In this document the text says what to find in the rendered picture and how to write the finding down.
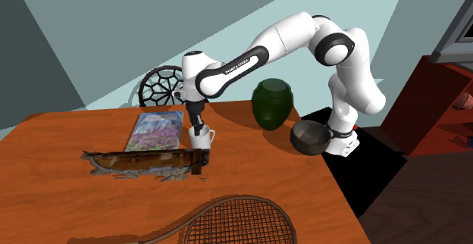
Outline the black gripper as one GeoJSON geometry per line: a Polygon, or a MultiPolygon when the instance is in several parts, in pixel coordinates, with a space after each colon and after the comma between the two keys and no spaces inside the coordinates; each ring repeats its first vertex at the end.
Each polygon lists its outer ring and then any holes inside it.
{"type": "Polygon", "coordinates": [[[190,116],[190,122],[193,126],[195,136],[199,136],[204,127],[204,121],[201,118],[201,113],[204,109],[205,100],[197,102],[186,100],[186,110],[190,116]]]}

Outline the white mug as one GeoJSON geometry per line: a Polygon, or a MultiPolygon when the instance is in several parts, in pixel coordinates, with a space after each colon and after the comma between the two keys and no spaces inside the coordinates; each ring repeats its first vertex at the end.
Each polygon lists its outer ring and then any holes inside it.
{"type": "Polygon", "coordinates": [[[204,125],[196,134],[194,127],[189,129],[190,142],[193,149],[210,149],[215,137],[215,131],[208,125],[204,125]]]}

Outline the book with flower landscape cover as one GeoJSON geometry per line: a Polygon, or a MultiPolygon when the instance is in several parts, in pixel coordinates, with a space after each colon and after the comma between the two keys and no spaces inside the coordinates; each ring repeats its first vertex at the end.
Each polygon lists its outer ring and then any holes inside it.
{"type": "Polygon", "coordinates": [[[125,151],[178,149],[182,123],[182,111],[141,113],[125,151]]]}

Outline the brown rough slab with debris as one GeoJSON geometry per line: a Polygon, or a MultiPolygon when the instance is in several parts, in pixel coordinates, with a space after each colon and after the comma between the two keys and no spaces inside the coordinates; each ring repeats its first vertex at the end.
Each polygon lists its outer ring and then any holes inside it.
{"type": "Polygon", "coordinates": [[[116,179],[135,179],[155,175],[161,181],[182,181],[191,175],[200,175],[209,163],[209,149],[148,150],[135,152],[87,152],[92,175],[111,174],[116,179]]]}

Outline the dark green vase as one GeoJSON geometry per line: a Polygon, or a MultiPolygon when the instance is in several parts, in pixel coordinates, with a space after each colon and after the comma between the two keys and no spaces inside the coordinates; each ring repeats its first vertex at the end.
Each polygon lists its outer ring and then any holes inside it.
{"type": "Polygon", "coordinates": [[[258,125],[263,130],[276,130],[290,115],[293,93],[285,81],[269,78],[258,83],[252,93],[251,103],[258,125]]]}

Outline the brown racket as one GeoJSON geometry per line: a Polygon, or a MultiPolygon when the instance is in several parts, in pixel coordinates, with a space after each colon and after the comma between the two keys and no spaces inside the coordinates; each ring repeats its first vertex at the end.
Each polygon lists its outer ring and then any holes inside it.
{"type": "Polygon", "coordinates": [[[179,234],[183,236],[178,244],[299,244],[285,210],[270,199],[251,195],[212,199],[151,239],[70,239],[67,244],[164,244],[179,234]]]}

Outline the dark grey bowl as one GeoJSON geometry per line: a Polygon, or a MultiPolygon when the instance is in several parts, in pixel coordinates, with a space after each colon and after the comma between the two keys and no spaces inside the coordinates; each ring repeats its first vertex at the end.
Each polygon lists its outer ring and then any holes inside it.
{"type": "Polygon", "coordinates": [[[313,120],[301,120],[292,126],[290,142],[304,155],[320,155],[330,144],[331,134],[325,125],[313,120]]]}

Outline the black robot stand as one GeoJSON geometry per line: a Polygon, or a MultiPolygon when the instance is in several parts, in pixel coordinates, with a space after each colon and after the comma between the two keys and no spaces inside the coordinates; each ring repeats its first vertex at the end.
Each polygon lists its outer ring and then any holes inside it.
{"type": "Polygon", "coordinates": [[[354,129],[359,146],[347,157],[324,152],[324,159],[356,217],[361,217],[407,160],[365,128],[354,129]]]}

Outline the red-brown shelf cabinet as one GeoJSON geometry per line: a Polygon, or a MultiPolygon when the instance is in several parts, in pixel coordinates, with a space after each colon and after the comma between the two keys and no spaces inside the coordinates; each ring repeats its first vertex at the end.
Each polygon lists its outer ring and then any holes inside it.
{"type": "Polygon", "coordinates": [[[429,58],[421,57],[381,129],[406,155],[469,152],[473,108],[453,106],[462,93],[473,96],[473,72],[429,58]]]}

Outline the grey window frame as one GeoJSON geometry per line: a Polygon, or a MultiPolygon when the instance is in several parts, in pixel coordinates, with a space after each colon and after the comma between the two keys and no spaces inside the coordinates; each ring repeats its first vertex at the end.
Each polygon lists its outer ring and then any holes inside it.
{"type": "Polygon", "coordinates": [[[464,64],[473,70],[473,0],[465,0],[432,52],[431,63],[464,64]]]}

